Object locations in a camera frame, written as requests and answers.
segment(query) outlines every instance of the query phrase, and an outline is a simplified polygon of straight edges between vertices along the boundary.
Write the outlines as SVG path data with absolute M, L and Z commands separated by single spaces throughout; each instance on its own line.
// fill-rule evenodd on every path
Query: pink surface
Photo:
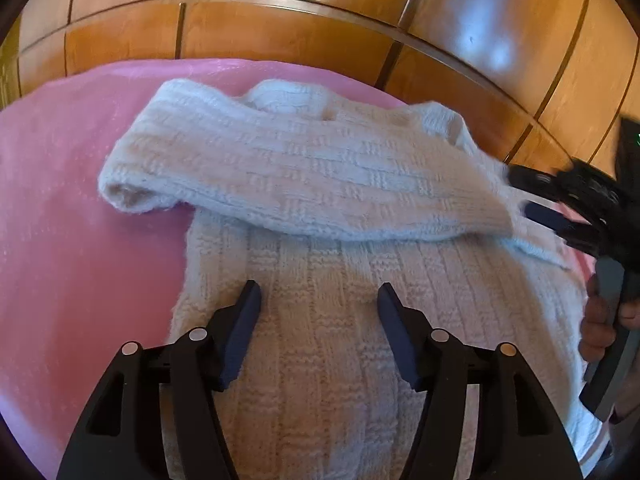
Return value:
M 139 216 L 97 195 L 114 142 L 167 79 L 240 95 L 313 82 L 385 108 L 397 99 L 279 62 L 122 62 L 49 83 L 0 113 L 0 413 L 55 478 L 82 407 L 124 342 L 163 343 L 184 270 L 185 207 Z

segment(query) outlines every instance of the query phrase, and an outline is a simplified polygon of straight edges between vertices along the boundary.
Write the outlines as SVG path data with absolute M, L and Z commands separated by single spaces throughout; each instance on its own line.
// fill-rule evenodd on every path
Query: white knit sweater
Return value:
M 262 287 L 242 373 L 216 397 L 240 478 L 392 480 L 424 394 L 399 377 L 380 326 L 385 281 L 466 344 L 515 343 L 579 458 L 598 429 L 578 402 L 584 291 L 559 241 L 521 217 L 524 194 L 503 170 L 438 104 L 382 110 L 283 81 L 234 99 L 173 80 L 98 186 L 126 212 L 196 208 L 170 341 L 232 304 L 247 279 Z M 459 478 L 472 396 L 467 413 Z M 176 478 L 175 446 L 168 457 Z

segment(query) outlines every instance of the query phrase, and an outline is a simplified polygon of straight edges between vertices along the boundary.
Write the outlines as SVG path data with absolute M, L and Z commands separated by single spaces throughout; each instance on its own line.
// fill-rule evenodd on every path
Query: human hand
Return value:
M 588 363 L 599 361 L 604 357 L 604 351 L 616 338 L 613 327 L 606 325 L 607 303 L 598 295 L 598 279 L 596 275 L 587 282 L 589 299 L 584 307 L 584 318 L 580 324 L 582 339 L 578 351 Z M 620 323 L 629 330 L 640 329 L 640 301 L 625 303 L 618 311 Z

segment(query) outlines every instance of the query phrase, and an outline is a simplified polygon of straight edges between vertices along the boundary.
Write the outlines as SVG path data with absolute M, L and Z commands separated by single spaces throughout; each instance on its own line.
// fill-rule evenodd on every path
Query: gray handle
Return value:
M 596 262 L 600 295 L 607 301 L 607 323 L 616 331 L 616 340 L 604 357 L 587 367 L 586 384 L 580 393 L 585 408 L 599 420 L 607 420 L 622 383 L 640 347 L 640 331 L 629 331 L 618 322 L 618 308 L 626 301 L 640 298 L 640 276 L 609 257 Z

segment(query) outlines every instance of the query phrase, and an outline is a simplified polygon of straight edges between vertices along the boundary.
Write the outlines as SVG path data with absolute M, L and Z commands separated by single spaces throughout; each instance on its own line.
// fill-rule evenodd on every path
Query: wooden wall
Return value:
M 15 30 L 6 101 L 117 60 L 274 59 L 440 101 L 502 160 L 609 173 L 619 114 L 640 116 L 614 0 L 30 0 Z

